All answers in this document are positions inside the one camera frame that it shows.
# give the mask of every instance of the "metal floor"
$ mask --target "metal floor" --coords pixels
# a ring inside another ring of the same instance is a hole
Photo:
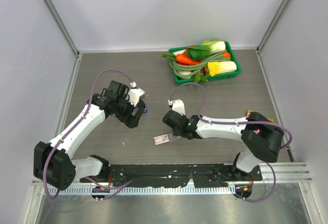
[[[256,184],[251,198],[263,198],[271,187],[272,184]],[[51,202],[43,196],[36,223],[311,223],[298,184],[278,184],[275,194],[261,203],[243,202],[231,194],[116,196],[104,202],[87,202],[90,199],[87,195],[72,195],[59,196]]]
[[[208,93],[202,114],[215,118],[238,118],[245,116],[247,109],[252,109],[266,117],[276,118],[255,50],[234,52],[242,73],[236,78],[202,84]],[[169,110],[168,98],[177,87],[168,60],[159,55],[160,52],[83,54],[66,126],[86,104],[97,74],[110,68],[126,72],[146,91],[148,96],[144,101],[148,112],[134,129],[128,129],[115,117],[108,117],[77,149],[74,159],[95,154],[112,164],[232,163],[237,153],[246,148],[240,142],[219,138],[181,139],[154,145],[153,137],[171,132],[162,118]],[[100,78],[96,91],[107,88],[111,80],[129,83],[118,73],[106,73]],[[197,114],[203,94],[199,88],[187,86],[176,97],[183,100],[187,116],[190,116]],[[278,161],[290,161],[286,150],[280,152]]]

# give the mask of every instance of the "plastic tray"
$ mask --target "plastic tray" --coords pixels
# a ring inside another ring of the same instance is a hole
[[[209,80],[209,82],[212,82],[214,80],[219,80],[219,79],[228,79],[228,78],[233,78],[233,77],[236,77],[237,74],[240,74],[241,73],[241,67],[236,59],[236,56],[234,54],[234,52],[231,50],[231,47],[230,47],[230,44],[229,42],[225,41],[225,48],[226,50],[230,53],[231,55],[231,61],[234,61],[237,65],[237,70],[235,72],[230,72],[230,73],[224,73],[224,74],[217,74],[213,77],[211,76],[206,76],[207,79]],[[172,48],[169,50],[170,53],[173,53],[173,52],[176,52],[176,51],[181,51],[181,50],[184,50],[186,49],[188,46],[185,46],[185,47],[179,47],[179,48]],[[174,79],[175,79],[175,82],[180,86],[184,83],[188,83],[188,82],[193,82],[192,79],[181,79],[180,77],[176,76],[176,74],[173,72],[173,75],[174,75]]]

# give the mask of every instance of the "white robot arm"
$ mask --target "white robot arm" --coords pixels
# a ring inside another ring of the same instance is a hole
[[[65,190],[73,180],[86,176],[95,176],[97,180],[107,177],[109,162],[99,156],[91,155],[85,159],[72,160],[74,153],[91,131],[102,123],[109,115],[115,115],[129,128],[138,126],[138,121],[146,105],[141,100],[145,92],[140,88],[129,90],[126,85],[112,81],[102,94],[94,94],[90,109],[85,105],[77,118],[49,143],[39,142],[34,149],[34,176],[43,179],[46,158],[59,140],[64,140],[53,154],[48,169],[47,183]],[[63,135],[83,117],[83,120],[72,130],[65,139]]]
[[[169,101],[172,108],[166,113],[163,122],[172,128],[175,136],[187,139],[202,138],[229,138],[244,142],[248,147],[239,153],[233,164],[233,173],[239,178],[247,178],[255,166],[261,162],[276,162],[282,143],[284,132],[281,129],[266,125],[239,125],[243,121],[269,121],[257,112],[249,117],[238,119],[216,119],[203,116],[200,120],[197,115],[186,117],[185,106],[180,99]],[[212,122],[221,121],[233,125],[219,125]]]

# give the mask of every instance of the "purple cable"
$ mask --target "purple cable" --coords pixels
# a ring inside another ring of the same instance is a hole
[[[48,189],[48,186],[47,186],[47,169],[48,169],[48,166],[49,166],[49,162],[50,162],[50,159],[51,157],[53,156],[54,152],[56,151],[56,149],[58,148],[58,146],[64,142],[64,139],[81,123],[81,121],[83,121],[83,119],[86,117],[86,115],[88,114],[89,110],[90,110],[90,107],[91,107],[91,102],[92,102],[92,95],[93,95],[93,92],[94,92],[94,89],[95,89],[95,86],[98,82],[98,79],[104,74],[104,73],[107,73],[107,72],[110,72],[110,71],[113,71],[113,72],[118,72],[118,73],[121,73],[123,75],[125,75],[131,83],[133,83],[134,81],[132,80],[132,78],[130,76],[128,76],[127,74],[119,71],[119,70],[116,70],[116,69],[108,69],[108,70],[105,70],[101,73],[99,73],[99,75],[96,77],[96,79],[94,80],[93,82],[93,85],[92,85],[92,88],[91,88],[91,92],[90,92],[90,98],[89,98],[89,102],[88,102],[88,106],[87,106],[87,109],[85,111],[85,113],[83,114],[83,116],[71,127],[70,130],[67,131],[67,133],[65,133],[61,139],[57,142],[57,144],[52,148],[52,150],[50,151],[47,159],[46,159],[46,162],[45,162],[45,166],[43,168],[43,186],[45,188],[45,194],[48,198],[50,198],[51,200],[54,200],[56,199],[56,197],[58,196],[59,194],[59,190],[57,190],[56,194],[54,196],[51,196],[50,193],[49,193],[49,189]]]
[[[112,188],[109,188],[109,187],[106,187],[108,188],[108,190],[117,190],[115,193],[113,193],[112,195],[108,195],[106,197],[103,198],[103,200],[106,200],[106,199],[110,199],[112,198],[113,196],[117,195],[118,193],[120,193],[125,187],[127,187],[129,184],[131,183],[131,181],[128,181],[126,182],[124,185],[120,186],[120,187],[112,187]],[[74,209],[71,209],[71,210],[59,210],[57,209],[56,207],[52,207],[55,211],[57,212],[60,212],[60,213],[70,213],[70,212],[73,212],[81,207],[83,207],[84,205],[86,205],[87,203],[89,202],[93,202],[93,199],[90,199],[89,201],[86,201],[84,203],[82,203],[81,205],[75,207]]]
[[[254,199],[247,199],[247,198],[243,198],[242,197],[242,194],[241,195],[238,195],[237,193],[235,194],[237,197],[239,197],[240,199],[243,199],[244,201],[246,201],[246,202],[262,202],[262,201],[265,201],[265,200],[267,200],[269,197],[271,197],[272,196],[272,194],[275,192],[275,189],[276,189],[276,173],[275,173],[275,171],[274,171],[274,169],[272,168],[272,166],[269,164],[269,163],[267,163],[267,162],[265,162],[269,167],[270,167],[270,169],[272,170],[272,173],[273,173],[273,186],[272,186],[272,190],[271,190],[271,192],[268,194],[268,196],[266,196],[265,198],[262,198],[262,199],[259,199],[259,200],[254,200]]]
[[[201,105],[200,105],[200,107],[199,107],[199,109],[198,109],[197,116],[198,116],[198,118],[199,118],[200,120],[204,121],[205,123],[209,123],[208,120],[203,119],[203,118],[201,117],[201,115],[200,115],[200,112],[201,112],[201,110],[202,110],[202,108],[203,108],[203,106],[205,105],[205,102],[206,102],[206,100],[207,100],[207,94],[206,94],[205,88],[202,87],[200,84],[197,84],[197,83],[185,83],[185,84],[182,84],[182,85],[179,86],[177,89],[175,89],[175,91],[172,93],[172,95],[171,95],[171,97],[170,97],[169,100],[172,101],[172,99],[173,99],[175,93],[176,93],[181,87],[183,87],[183,86],[187,86],[187,85],[195,85],[195,86],[198,86],[198,87],[200,87],[200,88],[202,89],[202,91],[203,91],[203,93],[204,93],[204,99],[203,99],[203,101],[201,102]],[[272,123],[272,122],[270,122],[270,121],[242,121],[242,122],[240,122],[240,123],[235,123],[235,122],[224,122],[224,121],[211,121],[211,123],[213,123],[213,124],[219,124],[219,125],[247,125],[247,124],[270,125],[270,126],[274,126],[274,127],[277,127],[277,128],[280,128],[280,129],[285,130],[285,132],[289,135],[289,140],[288,140],[288,142],[287,142],[285,145],[281,146],[280,149],[284,149],[284,148],[286,148],[286,147],[289,146],[289,145],[291,144],[291,142],[293,141],[293,135],[292,135],[292,133],[291,133],[291,131],[290,131],[289,129],[285,128],[284,126],[282,126],[282,125],[280,125],[280,124]],[[276,174],[275,174],[275,171],[274,171],[274,169],[272,168],[272,166],[271,166],[269,163],[267,163],[267,162],[264,162],[264,163],[266,163],[266,164],[270,167],[270,169],[272,170],[272,173],[273,173],[273,187],[272,187],[272,190],[271,190],[271,192],[269,193],[269,195],[266,196],[266,197],[263,198],[263,199],[259,199],[259,200],[245,199],[245,201],[247,201],[247,202],[262,202],[262,201],[264,201],[264,200],[267,200],[269,197],[272,196],[272,194],[274,193],[274,191],[275,191],[275,189],[276,189]]]
[[[128,181],[128,182],[126,182],[124,185],[121,185],[121,186],[119,186],[119,187],[105,187],[105,186],[99,184],[98,182],[96,182],[95,180],[93,180],[93,179],[90,178],[90,177],[84,177],[84,178],[87,179],[87,180],[89,180],[89,181],[91,181],[92,183],[96,184],[97,186],[99,186],[99,187],[101,187],[101,188],[104,188],[104,189],[107,189],[107,190],[121,189],[121,188],[124,188],[124,187],[126,187],[128,184],[131,183],[131,181]]]

